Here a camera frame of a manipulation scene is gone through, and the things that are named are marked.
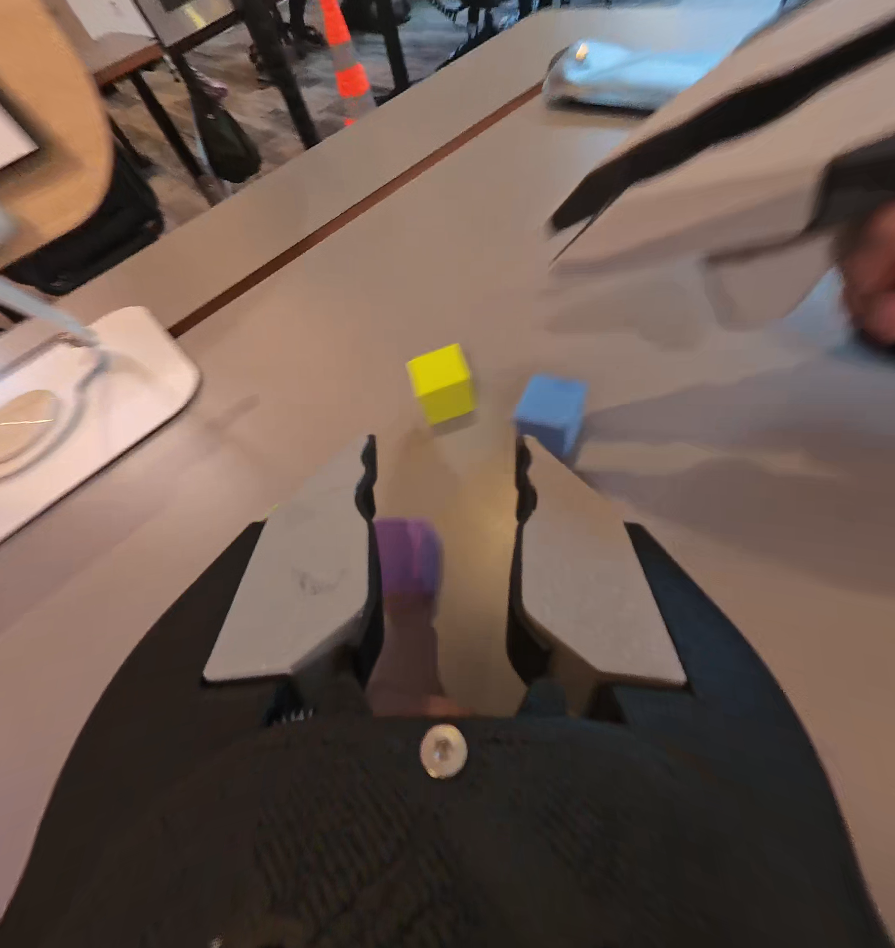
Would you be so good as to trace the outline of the blue foam cube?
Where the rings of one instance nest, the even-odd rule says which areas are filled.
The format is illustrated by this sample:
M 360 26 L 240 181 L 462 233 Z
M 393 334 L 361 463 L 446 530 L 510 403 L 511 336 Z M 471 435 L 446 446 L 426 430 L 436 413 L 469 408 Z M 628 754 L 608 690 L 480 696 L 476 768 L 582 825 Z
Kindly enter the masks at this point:
M 583 425 L 588 389 L 585 381 L 532 375 L 513 412 L 517 435 L 532 437 L 560 461 L 569 461 Z

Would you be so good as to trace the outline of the silver closed laptop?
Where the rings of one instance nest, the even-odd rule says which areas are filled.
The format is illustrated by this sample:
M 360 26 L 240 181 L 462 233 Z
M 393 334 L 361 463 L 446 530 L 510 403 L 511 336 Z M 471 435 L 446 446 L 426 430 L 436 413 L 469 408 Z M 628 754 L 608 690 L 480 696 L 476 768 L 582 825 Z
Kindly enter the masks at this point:
M 576 41 L 551 61 L 541 93 L 554 105 L 652 113 L 691 88 L 727 54 L 724 49 L 662 52 Z

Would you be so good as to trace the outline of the purple foam cube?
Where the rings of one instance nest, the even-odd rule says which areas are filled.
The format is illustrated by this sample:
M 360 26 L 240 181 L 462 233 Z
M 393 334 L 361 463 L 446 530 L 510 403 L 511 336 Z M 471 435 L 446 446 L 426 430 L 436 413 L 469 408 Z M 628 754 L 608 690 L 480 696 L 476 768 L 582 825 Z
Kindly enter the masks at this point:
M 383 597 L 439 596 L 442 542 L 423 518 L 385 517 L 373 523 Z

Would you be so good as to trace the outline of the orange striped traffic cone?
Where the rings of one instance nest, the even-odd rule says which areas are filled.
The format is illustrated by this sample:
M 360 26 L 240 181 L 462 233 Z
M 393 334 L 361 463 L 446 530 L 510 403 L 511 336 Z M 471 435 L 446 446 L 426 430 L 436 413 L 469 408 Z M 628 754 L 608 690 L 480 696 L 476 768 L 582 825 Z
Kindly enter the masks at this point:
M 369 115 L 376 108 L 376 102 L 339 2 L 320 1 L 319 6 L 335 71 L 336 89 L 345 109 L 344 124 L 350 127 Z

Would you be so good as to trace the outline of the black bag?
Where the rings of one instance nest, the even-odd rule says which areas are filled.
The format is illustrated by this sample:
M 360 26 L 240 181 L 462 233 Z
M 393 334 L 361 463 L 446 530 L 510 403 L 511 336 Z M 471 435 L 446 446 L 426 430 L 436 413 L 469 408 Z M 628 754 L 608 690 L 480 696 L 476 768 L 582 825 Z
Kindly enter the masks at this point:
M 257 175 L 262 158 L 243 127 L 200 82 L 191 82 L 188 89 L 197 142 L 213 176 L 242 184 Z

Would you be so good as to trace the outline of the wooden board document stand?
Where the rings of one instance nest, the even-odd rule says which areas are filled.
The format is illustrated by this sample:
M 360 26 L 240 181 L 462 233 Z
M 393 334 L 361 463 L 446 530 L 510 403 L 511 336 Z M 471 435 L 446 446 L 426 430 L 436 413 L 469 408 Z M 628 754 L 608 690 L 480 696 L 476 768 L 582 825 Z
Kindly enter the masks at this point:
M 0 2 L 0 98 L 38 152 L 0 172 L 0 545 L 149 437 L 200 372 L 140 306 L 82 324 L 1 270 L 100 206 L 114 138 L 98 89 L 43 2 Z

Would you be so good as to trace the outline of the person's right hand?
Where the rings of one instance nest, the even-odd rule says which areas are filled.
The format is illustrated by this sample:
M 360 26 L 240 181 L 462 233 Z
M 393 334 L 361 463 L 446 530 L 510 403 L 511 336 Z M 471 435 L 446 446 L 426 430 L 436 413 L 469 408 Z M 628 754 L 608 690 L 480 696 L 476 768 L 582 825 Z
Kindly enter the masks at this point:
M 895 200 L 839 238 L 841 301 L 858 341 L 895 358 Z

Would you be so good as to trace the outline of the black equipment case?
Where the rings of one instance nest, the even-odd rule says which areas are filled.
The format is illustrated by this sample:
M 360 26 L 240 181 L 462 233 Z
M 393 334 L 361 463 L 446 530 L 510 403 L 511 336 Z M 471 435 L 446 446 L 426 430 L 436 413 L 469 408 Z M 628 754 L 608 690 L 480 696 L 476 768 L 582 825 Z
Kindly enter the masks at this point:
M 111 183 L 98 209 L 1 275 L 61 298 L 157 242 L 164 230 L 154 190 L 127 150 L 115 142 Z

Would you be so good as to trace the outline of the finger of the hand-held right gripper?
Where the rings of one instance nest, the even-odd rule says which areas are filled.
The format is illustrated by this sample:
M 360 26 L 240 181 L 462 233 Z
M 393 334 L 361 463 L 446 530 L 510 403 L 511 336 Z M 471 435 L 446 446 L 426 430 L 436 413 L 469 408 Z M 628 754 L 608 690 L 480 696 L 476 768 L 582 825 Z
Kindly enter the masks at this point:
M 702 79 L 659 109 L 638 137 L 589 172 L 548 221 L 596 220 L 633 187 L 783 118 L 812 96 L 895 52 L 895 2 L 782 7 Z
M 893 133 L 895 52 L 757 132 L 633 187 L 596 220 L 573 226 L 554 265 L 564 273 L 648 267 L 794 230 L 833 158 Z

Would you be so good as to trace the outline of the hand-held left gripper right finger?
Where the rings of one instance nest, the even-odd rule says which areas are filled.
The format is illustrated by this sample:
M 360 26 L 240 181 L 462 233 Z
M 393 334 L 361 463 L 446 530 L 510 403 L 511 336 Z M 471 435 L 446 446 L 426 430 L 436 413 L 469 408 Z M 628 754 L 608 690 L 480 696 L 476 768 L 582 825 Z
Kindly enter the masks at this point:
M 573 705 L 612 685 L 680 691 L 687 675 L 621 514 L 539 441 L 519 436 L 506 655 Z

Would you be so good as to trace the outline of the black framed table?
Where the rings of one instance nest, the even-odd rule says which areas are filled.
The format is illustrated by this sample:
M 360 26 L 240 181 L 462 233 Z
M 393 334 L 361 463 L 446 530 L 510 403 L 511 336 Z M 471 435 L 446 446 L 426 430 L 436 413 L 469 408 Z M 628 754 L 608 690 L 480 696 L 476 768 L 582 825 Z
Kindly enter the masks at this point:
M 314 115 L 303 98 L 299 63 L 316 56 L 331 71 L 330 104 L 342 108 L 341 116 L 353 117 L 351 101 L 338 90 L 335 47 L 329 44 L 331 30 L 305 21 L 307 2 L 251 2 L 251 24 L 244 20 L 245 2 L 133 2 L 133 8 L 147 25 L 146 45 L 156 45 L 142 65 L 121 67 L 115 77 L 103 83 L 106 101 L 114 102 L 119 85 L 129 83 L 138 101 L 166 142 L 177 163 L 190 177 L 193 187 L 210 206 L 232 193 L 232 183 L 213 175 L 208 162 L 208 146 L 199 128 L 200 110 L 194 94 L 201 90 L 205 101 L 217 101 L 248 140 L 261 152 L 261 140 L 253 137 L 253 127 L 236 114 L 232 89 L 222 96 L 215 77 L 208 77 L 189 60 L 198 53 L 214 63 L 207 46 L 217 38 L 241 30 L 247 41 L 247 57 L 258 83 L 273 88 L 291 125 L 291 137 L 305 149 L 323 140 Z

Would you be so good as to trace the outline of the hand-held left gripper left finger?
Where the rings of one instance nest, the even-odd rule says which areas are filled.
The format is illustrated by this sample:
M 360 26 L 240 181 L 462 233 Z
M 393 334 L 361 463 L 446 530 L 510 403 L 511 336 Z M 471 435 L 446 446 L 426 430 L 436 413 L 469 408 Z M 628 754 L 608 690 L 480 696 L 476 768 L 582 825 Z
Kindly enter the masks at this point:
M 373 518 L 377 444 L 348 444 L 264 522 L 204 681 L 293 677 L 349 648 L 365 681 L 383 617 Z

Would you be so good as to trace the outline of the yellow foam cube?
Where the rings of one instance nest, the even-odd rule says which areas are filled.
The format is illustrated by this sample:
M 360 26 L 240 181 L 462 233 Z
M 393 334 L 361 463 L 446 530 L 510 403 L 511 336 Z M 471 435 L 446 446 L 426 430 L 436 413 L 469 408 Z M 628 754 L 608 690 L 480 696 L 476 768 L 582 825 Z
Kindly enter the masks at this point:
M 435 427 L 476 409 L 476 397 L 464 350 L 452 344 L 406 362 L 412 394 L 426 423 Z

